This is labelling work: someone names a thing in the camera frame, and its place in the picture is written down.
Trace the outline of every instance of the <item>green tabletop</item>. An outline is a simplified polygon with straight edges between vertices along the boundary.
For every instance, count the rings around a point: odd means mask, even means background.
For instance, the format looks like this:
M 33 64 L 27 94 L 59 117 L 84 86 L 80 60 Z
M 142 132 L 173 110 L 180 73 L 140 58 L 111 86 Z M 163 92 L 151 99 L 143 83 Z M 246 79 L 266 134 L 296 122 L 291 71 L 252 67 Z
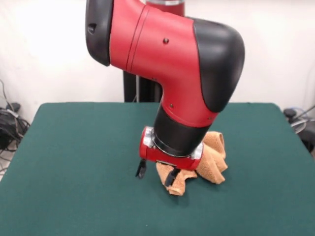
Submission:
M 40 107 L 0 182 L 1 236 L 314 236 L 315 166 L 273 104 L 229 104 L 221 185 L 169 195 L 155 165 L 134 177 L 158 104 Z

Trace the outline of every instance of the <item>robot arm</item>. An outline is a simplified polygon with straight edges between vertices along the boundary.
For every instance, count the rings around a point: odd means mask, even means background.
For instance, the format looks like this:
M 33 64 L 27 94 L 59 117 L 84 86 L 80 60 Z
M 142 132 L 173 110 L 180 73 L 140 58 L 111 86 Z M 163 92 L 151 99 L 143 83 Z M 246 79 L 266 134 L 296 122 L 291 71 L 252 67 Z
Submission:
M 99 63 L 163 88 L 154 126 L 143 131 L 140 157 L 194 170 L 202 139 L 241 76 L 245 48 L 240 34 L 139 0 L 87 0 L 86 43 Z

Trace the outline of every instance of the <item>screw hole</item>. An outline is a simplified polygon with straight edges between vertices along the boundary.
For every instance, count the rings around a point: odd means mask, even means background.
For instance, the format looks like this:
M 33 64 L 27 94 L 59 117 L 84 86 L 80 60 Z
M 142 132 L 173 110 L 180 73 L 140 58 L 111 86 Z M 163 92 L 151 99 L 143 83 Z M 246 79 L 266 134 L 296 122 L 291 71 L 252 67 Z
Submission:
M 169 39 L 168 38 L 163 39 L 163 43 L 164 44 L 168 44 L 169 43 Z
M 90 34 L 94 34 L 95 29 L 96 29 L 96 24 L 95 23 L 91 23 L 91 24 L 88 25 L 88 32 Z

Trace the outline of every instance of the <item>white wall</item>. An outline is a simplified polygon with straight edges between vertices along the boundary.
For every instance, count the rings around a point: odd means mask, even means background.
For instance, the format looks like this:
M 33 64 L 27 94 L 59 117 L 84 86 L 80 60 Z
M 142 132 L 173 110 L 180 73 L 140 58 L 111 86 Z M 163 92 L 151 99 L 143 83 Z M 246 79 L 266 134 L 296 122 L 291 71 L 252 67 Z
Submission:
M 1 0 L 0 78 L 32 120 L 40 104 L 122 102 L 122 72 L 85 45 L 85 0 Z M 246 63 L 232 101 L 307 108 L 315 102 L 315 1 L 187 0 L 187 14 L 229 24 Z

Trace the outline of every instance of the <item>towel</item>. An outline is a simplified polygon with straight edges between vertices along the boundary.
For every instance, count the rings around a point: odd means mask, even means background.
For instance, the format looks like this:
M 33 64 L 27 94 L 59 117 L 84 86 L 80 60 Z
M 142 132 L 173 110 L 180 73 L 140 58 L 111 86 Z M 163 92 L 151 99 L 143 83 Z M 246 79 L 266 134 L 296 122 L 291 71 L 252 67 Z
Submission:
M 225 181 L 222 172 L 224 172 L 228 166 L 225 162 L 226 153 L 223 134 L 209 131 L 206 133 L 202 142 L 204 145 L 203 152 L 197 169 L 195 171 L 181 170 L 174 180 L 173 185 L 165 187 L 170 194 L 182 196 L 186 189 L 186 179 L 197 178 L 198 175 L 214 184 L 221 184 Z M 161 163 L 156 163 L 156 167 L 160 180 L 164 185 L 166 177 L 174 168 Z

